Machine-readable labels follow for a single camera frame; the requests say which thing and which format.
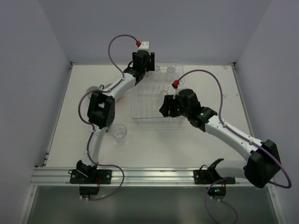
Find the light blue textured mug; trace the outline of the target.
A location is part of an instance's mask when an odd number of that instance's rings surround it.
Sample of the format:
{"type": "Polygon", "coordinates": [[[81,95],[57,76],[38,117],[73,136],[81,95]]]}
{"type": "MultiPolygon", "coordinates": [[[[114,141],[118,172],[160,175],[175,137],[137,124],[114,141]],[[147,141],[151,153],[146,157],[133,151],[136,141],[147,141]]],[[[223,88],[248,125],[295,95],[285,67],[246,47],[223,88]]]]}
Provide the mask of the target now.
{"type": "Polygon", "coordinates": [[[93,92],[97,91],[97,90],[103,90],[105,88],[105,86],[103,84],[99,85],[99,86],[91,86],[86,90],[86,93],[88,93],[87,97],[91,98],[91,95],[93,92]]]}

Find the large clear glass tumbler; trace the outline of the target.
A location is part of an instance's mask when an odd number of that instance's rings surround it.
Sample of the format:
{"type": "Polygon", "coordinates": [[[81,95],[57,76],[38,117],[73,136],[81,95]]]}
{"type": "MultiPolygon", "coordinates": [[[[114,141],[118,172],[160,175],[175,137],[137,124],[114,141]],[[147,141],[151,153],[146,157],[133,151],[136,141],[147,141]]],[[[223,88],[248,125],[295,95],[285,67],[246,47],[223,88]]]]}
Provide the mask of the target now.
{"type": "Polygon", "coordinates": [[[126,141],[128,131],[125,125],[115,124],[109,129],[109,131],[118,144],[122,144],[126,141]]]}

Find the beige and brown ceramic cup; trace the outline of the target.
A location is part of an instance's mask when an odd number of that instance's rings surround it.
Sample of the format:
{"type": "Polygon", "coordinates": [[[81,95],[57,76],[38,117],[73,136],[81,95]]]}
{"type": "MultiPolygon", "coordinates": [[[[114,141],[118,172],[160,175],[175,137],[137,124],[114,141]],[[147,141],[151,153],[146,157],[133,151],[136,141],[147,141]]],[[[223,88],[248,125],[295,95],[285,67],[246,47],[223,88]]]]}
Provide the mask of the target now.
{"type": "Polygon", "coordinates": [[[153,71],[147,71],[146,73],[145,73],[145,77],[149,77],[149,76],[151,76],[152,75],[152,73],[153,73],[153,71]]]}

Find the small clear glass cup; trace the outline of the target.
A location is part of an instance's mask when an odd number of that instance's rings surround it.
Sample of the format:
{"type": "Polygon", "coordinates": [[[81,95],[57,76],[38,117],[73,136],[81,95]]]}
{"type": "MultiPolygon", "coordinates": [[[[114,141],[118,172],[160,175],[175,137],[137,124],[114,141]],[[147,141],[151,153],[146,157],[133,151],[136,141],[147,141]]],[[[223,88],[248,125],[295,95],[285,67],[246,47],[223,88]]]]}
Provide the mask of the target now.
{"type": "Polygon", "coordinates": [[[160,99],[164,100],[164,97],[168,95],[168,91],[166,90],[161,90],[160,93],[159,93],[159,97],[160,99]]]}

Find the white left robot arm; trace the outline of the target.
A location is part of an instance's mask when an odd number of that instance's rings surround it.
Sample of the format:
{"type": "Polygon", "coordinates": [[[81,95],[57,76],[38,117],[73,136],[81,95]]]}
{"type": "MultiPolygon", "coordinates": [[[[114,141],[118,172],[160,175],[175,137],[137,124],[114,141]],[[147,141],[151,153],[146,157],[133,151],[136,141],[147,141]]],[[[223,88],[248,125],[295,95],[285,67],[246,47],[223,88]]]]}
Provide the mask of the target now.
{"type": "Polygon", "coordinates": [[[108,88],[86,93],[78,105],[80,119],[92,126],[86,146],[85,157],[77,162],[76,170],[93,180],[97,177],[99,150],[106,130],[115,118],[115,103],[128,90],[143,80],[146,72],[155,70],[155,53],[138,50],[132,53],[132,61],[123,72],[121,78],[108,88]],[[81,115],[81,104],[87,95],[91,95],[87,109],[88,120],[81,115]]]}

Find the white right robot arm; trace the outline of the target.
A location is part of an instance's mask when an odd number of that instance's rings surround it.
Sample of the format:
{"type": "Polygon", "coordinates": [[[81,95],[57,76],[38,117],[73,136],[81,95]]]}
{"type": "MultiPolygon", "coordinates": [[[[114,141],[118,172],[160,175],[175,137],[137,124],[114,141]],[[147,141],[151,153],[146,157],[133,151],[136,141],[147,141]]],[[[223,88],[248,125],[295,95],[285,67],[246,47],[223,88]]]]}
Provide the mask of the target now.
{"type": "Polygon", "coordinates": [[[201,106],[191,89],[183,89],[177,95],[165,95],[159,111],[164,117],[187,118],[193,127],[220,139],[241,155],[242,161],[217,159],[212,163],[208,173],[213,181],[225,177],[244,178],[263,188],[280,170],[280,157],[273,141],[261,141],[229,127],[228,123],[220,120],[216,111],[201,106]]]}

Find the clear glass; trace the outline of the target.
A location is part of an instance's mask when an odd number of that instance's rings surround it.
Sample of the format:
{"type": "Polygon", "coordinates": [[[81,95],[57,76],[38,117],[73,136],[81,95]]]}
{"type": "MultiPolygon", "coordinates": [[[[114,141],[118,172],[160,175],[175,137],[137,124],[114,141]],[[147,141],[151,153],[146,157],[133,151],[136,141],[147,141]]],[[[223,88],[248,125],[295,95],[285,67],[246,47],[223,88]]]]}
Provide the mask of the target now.
{"type": "Polygon", "coordinates": [[[152,76],[153,76],[153,81],[157,82],[159,81],[159,78],[160,78],[160,75],[161,75],[161,69],[160,69],[160,66],[159,65],[156,65],[155,66],[155,70],[153,71],[152,73],[152,76]]]}
{"type": "Polygon", "coordinates": [[[173,80],[174,76],[175,76],[175,68],[172,66],[167,67],[166,74],[165,74],[166,81],[173,80]]]}

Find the clear glass back right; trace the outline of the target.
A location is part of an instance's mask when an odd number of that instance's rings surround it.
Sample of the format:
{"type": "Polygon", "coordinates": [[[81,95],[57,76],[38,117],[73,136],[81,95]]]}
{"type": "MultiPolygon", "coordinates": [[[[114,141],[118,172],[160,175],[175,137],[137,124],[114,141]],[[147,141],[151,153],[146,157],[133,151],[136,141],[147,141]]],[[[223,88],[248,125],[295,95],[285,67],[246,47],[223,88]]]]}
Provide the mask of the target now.
{"type": "Polygon", "coordinates": [[[167,67],[166,74],[165,74],[166,81],[173,80],[174,76],[175,76],[175,68],[172,66],[167,67]]]}

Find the black right controller box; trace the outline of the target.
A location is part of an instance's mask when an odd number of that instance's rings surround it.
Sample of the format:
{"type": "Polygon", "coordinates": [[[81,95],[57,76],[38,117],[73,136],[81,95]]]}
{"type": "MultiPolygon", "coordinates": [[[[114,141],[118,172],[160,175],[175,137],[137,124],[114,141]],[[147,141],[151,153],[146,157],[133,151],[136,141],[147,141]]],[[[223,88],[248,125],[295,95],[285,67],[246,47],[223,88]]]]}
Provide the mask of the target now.
{"type": "Polygon", "coordinates": [[[222,200],[226,196],[227,190],[225,187],[212,187],[207,194],[216,200],[222,200]]]}

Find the black controller box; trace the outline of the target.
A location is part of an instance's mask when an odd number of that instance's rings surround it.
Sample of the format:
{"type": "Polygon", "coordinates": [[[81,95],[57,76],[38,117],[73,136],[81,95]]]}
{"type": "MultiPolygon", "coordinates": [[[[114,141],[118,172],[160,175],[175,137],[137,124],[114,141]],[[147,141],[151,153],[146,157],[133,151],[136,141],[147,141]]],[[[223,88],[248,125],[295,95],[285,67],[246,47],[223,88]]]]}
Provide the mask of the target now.
{"type": "Polygon", "coordinates": [[[91,199],[91,196],[96,196],[99,193],[100,187],[79,187],[79,195],[82,198],[91,199]]]}
{"type": "Polygon", "coordinates": [[[226,196],[227,190],[225,187],[212,187],[207,194],[216,200],[222,200],[226,196]]]}

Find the black left controller box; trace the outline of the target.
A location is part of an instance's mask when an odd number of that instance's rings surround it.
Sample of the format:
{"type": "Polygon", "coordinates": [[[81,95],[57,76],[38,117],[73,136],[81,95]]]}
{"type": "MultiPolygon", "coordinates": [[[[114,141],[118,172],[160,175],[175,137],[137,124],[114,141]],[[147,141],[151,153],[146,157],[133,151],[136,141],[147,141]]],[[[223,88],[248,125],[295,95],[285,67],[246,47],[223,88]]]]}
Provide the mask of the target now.
{"type": "Polygon", "coordinates": [[[79,195],[82,198],[91,199],[91,196],[96,196],[99,193],[100,187],[79,187],[79,195]]]}

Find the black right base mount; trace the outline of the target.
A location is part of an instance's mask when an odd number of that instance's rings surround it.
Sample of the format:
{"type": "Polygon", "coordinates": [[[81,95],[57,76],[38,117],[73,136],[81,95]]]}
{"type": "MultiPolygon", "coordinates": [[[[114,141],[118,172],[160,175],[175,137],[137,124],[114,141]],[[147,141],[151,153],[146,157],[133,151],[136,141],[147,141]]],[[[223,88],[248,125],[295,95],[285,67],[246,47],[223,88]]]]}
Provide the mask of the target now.
{"type": "Polygon", "coordinates": [[[199,184],[212,184],[216,181],[223,179],[217,171],[217,165],[222,162],[224,159],[220,158],[214,161],[209,167],[207,165],[202,165],[199,169],[192,171],[194,183],[199,184]]]}

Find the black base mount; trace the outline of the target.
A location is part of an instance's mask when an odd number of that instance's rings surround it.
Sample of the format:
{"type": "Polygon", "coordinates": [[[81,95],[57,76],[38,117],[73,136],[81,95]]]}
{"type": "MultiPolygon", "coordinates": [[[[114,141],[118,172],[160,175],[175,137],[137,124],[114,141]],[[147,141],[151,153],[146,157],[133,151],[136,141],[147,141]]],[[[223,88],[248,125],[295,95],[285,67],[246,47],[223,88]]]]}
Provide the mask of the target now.
{"type": "Polygon", "coordinates": [[[209,167],[207,165],[202,165],[199,169],[192,171],[194,183],[199,184],[212,184],[216,181],[223,179],[217,171],[217,165],[222,162],[224,159],[220,158],[214,161],[209,167]]]}
{"type": "Polygon", "coordinates": [[[97,169],[96,165],[85,165],[78,161],[75,169],[68,171],[71,184],[110,184],[112,170],[97,169]]]}

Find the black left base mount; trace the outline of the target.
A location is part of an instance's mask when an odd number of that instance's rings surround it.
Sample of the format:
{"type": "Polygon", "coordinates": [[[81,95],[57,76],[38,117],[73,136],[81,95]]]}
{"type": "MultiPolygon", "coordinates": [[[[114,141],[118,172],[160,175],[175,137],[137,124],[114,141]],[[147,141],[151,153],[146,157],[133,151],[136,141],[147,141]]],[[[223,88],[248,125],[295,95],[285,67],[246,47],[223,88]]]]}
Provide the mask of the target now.
{"type": "Polygon", "coordinates": [[[96,165],[85,165],[78,161],[75,169],[68,171],[71,184],[110,184],[112,170],[97,169],[96,165]]]}

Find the aluminium mounting rail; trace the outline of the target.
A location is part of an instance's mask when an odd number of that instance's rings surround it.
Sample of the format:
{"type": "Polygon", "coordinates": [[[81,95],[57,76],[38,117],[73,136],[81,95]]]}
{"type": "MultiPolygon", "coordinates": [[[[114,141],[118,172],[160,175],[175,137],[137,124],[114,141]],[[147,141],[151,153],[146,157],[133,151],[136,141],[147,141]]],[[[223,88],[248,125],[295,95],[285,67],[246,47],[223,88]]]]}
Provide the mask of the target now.
{"type": "MultiPolygon", "coordinates": [[[[70,186],[72,168],[35,168],[31,186],[70,186]]],[[[123,187],[207,187],[196,184],[194,168],[124,168],[123,187]]]]}

